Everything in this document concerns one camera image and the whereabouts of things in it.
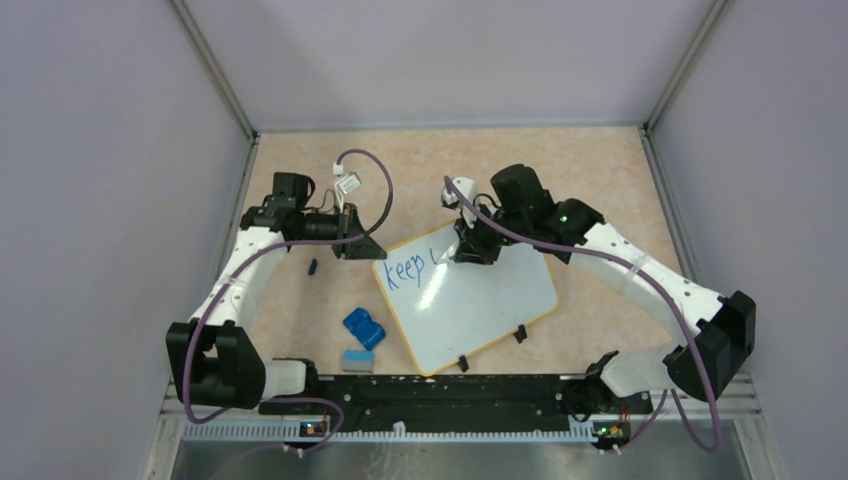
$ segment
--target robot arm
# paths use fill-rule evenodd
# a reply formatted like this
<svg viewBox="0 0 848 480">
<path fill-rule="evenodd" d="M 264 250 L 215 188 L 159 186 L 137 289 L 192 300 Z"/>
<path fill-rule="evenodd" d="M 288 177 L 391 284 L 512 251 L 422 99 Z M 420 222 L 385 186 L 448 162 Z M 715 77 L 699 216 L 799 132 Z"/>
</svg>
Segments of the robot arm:
<svg viewBox="0 0 848 480">
<path fill-rule="evenodd" d="M 721 394 L 753 350 L 753 300 L 738 291 L 726 298 L 678 275 L 633 245 L 603 215 L 579 200 L 555 203 L 532 168 L 507 167 L 495 174 L 491 183 L 501 202 L 494 209 L 477 201 L 473 180 L 455 178 L 453 187 L 472 199 L 483 215 L 512 232 L 542 242 L 602 252 L 632 264 L 627 269 L 597 256 L 536 247 L 605 280 L 642 307 L 672 338 L 660 347 L 607 354 L 590 367 L 589 376 L 599 378 L 618 397 L 678 388 L 694 398 L 706 399 L 680 325 L 663 297 L 637 275 L 642 270 L 657 280 L 680 308 L 707 367 L 712 389 L 716 396 Z M 445 254 L 453 261 L 492 264 L 502 247 L 515 243 L 484 222 L 475 221 L 474 214 L 447 189 L 442 191 L 442 204 L 454 209 L 462 207 L 454 224 L 459 239 Z"/>
<path fill-rule="evenodd" d="M 349 193 L 352 190 L 350 179 L 354 176 L 340 177 L 336 190 Z M 288 251 L 285 248 L 266 249 L 287 240 L 308 243 L 310 240 L 347 239 L 365 233 L 356 206 L 344 203 L 341 195 L 337 195 L 338 203 L 332 213 L 306 208 L 314 191 L 315 183 L 305 175 L 275 173 L 273 192 L 265 197 L 261 206 L 250 207 L 242 216 L 230 259 L 206 300 L 190 322 L 171 325 L 166 344 L 180 401 L 183 401 L 183 367 L 190 338 L 198 319 L 222 289 L 218 305 L 200 332 L 193 357 L 189 386 L 192 403 L 251 409 L 262 399 L 303 392 L 306 363 L 296 359 L 263 362 L 247 333 L 265 287 Z M 342 259 L 386 258 L 386 251 L 368 235 L 332 248 L 336 257 Z M 251 257 L 255 258 L 243 267 Z M 206 356 L 205 352 L 212 347 L 216 348 L 217 356 Z"/>
</svg>

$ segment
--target blue eraser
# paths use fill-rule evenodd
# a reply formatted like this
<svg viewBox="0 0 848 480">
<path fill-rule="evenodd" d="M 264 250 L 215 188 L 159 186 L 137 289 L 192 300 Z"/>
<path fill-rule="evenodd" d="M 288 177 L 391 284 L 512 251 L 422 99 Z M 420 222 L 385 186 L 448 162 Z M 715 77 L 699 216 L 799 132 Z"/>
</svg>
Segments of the blue eraser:
<svg viewBox="0 0 848 480">
<path fill-rule="evenodd" d="M 345 350 L 342 354 L 342 370 L 345 372 L 373 373 L 374 352 Z"/>
<path fill-rule="evenodd" d="M 386 338 L 386 331 L 383 330 L 383 327 L 371 320 L 371 315 L 362 307 L 351 312 L 342 323 L 367 350 L 373 350 L 378 343 Z"/>
</svg>

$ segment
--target white connector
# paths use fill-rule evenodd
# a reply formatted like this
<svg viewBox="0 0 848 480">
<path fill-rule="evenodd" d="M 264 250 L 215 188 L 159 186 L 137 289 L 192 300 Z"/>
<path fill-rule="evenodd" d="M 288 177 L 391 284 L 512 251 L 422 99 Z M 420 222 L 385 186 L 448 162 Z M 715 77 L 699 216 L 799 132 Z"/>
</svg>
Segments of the white connector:
<svg viewBox="0 0 848 480">
<path fill-rule="evenodd" d="M 333 164 L 333 171 L 335 172 L 337 164 Z M 344 197 L 345 195 L 350 194 L 352 191 L 359 188 L 362 185 L 362 180 L 359 179 L 359 175 L 355 173 L 347 173 L 333 182 L 333 190 L 336 192 L 336 204 L 339 208 L 344 206 Z"/>
</svg>

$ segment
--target cable tie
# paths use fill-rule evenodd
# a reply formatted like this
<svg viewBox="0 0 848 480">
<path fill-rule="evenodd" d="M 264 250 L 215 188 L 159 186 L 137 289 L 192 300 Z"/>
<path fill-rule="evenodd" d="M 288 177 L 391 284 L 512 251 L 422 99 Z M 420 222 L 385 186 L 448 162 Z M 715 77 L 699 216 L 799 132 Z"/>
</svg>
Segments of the cable tie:
<svg viewBox="0 0 848 480">
<path fill-rule="evenodd" d="M 625 291 L 633 284 L 633 278 L 639 273 L 639 270 L 645 266 L 646 263 L 651 261 L 651 256 L 645 252 L 642 252 L 639 257 L 633 262 L 633 266 L 630 267 L 630 270 L 627 271 L 627 274 L 624 275 L 624 279 L 621 281 L 621 285 L 618 287 L 618 291 L 623 295 Z"/>
</svg>

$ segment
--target black bracket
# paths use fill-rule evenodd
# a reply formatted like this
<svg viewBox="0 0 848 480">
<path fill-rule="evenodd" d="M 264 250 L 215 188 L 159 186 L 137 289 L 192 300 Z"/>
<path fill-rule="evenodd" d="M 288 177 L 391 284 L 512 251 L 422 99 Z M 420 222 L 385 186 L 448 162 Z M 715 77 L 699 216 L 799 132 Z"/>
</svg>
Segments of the black bracket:
<svg viewBox="0 0 848 480">
<path fill-rule="evenodd" d="M 518 343 L 521 343 L 524 340 L 527 340 L 527 329 L 524 328 L 524 324 L 522 323 L 521 325 L 519 325 L 518 331 L 513 333 L 512 335 L 515 337 L 515 339 L 518 341 Z"/>
<path fill-rule="evenodd" d="M 468 371 L 468 359 L 465 358 L 465 355 L 459 356 L 458 365 L 459 365 L 459 369 L 462 370 L 462 373 L 465 373 L 465 372 Z"/>
</svg>

